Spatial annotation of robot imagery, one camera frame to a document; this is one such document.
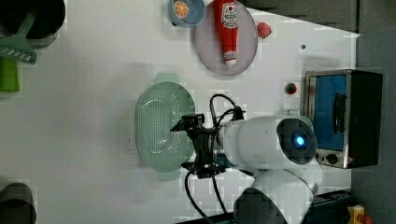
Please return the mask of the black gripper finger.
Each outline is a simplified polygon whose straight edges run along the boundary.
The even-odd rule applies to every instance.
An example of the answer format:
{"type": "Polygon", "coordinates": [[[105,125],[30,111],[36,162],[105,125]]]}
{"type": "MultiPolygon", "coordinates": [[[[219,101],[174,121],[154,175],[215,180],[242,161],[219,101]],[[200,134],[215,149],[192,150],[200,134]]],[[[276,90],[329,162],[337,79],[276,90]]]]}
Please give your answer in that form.
{"type": "Polygon", "coordinates": [[[183,132],[186,130],[186,121],[181,119],[177,124],[171,129],[171,132],[183,132]]]}

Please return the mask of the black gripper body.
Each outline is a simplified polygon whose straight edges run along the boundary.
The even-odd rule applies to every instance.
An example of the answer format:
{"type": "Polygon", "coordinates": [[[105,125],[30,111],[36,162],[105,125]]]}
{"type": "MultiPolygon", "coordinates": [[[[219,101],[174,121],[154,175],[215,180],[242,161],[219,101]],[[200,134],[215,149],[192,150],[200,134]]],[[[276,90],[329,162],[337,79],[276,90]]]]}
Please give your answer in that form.
{"type": "Polygon", "coordinates": [[[211,178],[225,172],[225,166],[216,162],[212,148],[213,129],[203,126],[203,114],[189,114],[181,118],[182,130],[193,143],[195,159],[193,162],[183,162],[181,166],[192,172],[199,179],[211,178]]]}

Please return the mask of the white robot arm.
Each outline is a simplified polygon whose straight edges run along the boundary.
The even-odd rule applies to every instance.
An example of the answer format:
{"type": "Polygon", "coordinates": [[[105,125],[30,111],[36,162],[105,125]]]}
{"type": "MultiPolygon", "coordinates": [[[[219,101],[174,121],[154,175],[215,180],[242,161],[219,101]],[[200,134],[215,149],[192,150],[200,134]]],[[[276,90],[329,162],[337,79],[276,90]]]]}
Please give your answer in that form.
{"type": "Polygon", "coordinates": [[[203,126],[186,115],[171,129],[186,132],[196,158],[183,167],[199,178],[233,168],[254,178],[233,203],[235,224],[303,224],[323,172],[317,138],[307,118],[263,116],[203,126]]]}

